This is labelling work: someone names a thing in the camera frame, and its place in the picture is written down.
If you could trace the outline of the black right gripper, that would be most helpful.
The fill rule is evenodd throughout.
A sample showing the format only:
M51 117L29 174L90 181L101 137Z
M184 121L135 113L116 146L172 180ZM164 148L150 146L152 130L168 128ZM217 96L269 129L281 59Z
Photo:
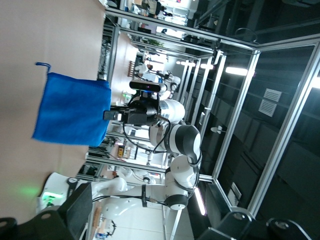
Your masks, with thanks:
M156 115L160 111L160 100L158 98L134 96L124 112L106 110L103 112L103 120L122 121L131 125L154 125L158 122Z

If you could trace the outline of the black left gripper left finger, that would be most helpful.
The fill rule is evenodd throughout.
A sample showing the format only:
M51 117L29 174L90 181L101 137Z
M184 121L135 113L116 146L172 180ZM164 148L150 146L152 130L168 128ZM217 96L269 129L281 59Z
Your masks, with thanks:
M81 184L60 206L42 210L18 224L13 217L0 219L2 240L78 240L92 212L92 186Z

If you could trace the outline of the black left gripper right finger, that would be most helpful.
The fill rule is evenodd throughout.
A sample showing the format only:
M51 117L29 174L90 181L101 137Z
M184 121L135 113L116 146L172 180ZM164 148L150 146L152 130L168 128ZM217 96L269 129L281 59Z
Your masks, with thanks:
M242 207L231 206L228 198L216 183L206 186L205 205L210 226L199 240L310 240L311 237L296 222L270 218L256 220Z

